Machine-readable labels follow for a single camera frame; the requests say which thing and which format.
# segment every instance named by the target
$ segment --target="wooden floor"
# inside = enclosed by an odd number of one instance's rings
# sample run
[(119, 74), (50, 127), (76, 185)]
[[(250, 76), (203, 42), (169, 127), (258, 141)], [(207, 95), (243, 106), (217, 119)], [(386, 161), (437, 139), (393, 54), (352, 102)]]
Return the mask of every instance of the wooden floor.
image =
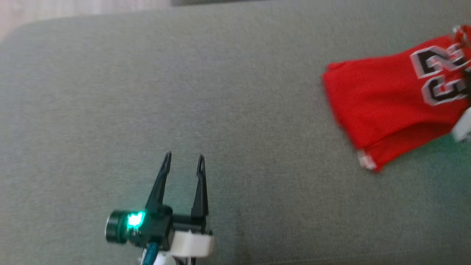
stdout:
[(0, 41), (38, 20), (170, 8), (171, 0), (0, 0)]

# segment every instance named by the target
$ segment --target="sofa cushion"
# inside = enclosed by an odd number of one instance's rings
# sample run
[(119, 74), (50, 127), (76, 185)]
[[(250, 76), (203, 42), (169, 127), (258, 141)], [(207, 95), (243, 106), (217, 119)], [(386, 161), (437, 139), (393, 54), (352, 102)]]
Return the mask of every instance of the sofa cushion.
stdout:
[(206, 157), (202, 264), (464, 263), (471, 146), (451, 136), (360, 168), (320, 76), (470, 22), (468, 0), (285, 0), (27, 25), (0, 45), (3, 264), (134, 264), (113, 209), (189, 213)]

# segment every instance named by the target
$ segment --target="white mount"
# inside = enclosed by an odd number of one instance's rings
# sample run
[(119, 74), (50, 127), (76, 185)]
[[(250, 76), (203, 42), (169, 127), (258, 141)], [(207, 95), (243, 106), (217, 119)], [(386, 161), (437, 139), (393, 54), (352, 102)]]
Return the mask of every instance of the white mount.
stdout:
[[(191, 231), (175, 231), (170, 251), (159, 251), (154, 265), (177, 265), (176, 258), (188, 260), (192, 257), (207, 257), (214, 247), (214, 237), (212, 235), (193, 234)], [(140, 262), (144, 260), (147, 249), (142, 252)]]
[(467, 109), (452, 130), (455, 141), (471, 141), (471, 108)]

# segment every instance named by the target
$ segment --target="gray couch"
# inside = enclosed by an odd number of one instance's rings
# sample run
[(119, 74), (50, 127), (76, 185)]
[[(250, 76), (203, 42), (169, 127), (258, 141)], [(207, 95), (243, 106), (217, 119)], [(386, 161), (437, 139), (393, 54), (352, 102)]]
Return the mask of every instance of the gray couch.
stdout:
[(206, 156), (201, 264), (465, 264), (471, 145), (445, 136), (361, 169), (320, 75), (471, 22), (469, 0), (284, 0), (27, 25), (0, 45), (0, 264), (130, 265), (116, 208), (189, 213)]

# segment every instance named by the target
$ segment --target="red jersey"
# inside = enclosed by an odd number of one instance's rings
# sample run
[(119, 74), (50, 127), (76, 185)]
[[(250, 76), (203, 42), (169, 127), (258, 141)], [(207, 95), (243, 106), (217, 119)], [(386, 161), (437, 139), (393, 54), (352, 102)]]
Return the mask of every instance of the red jersey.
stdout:
[(442, 36), (397, 55), (329, 64), (325, 90), (362, 166), (380, 171), (450, 133), (468, 107), (469, 59), (470, 47)]

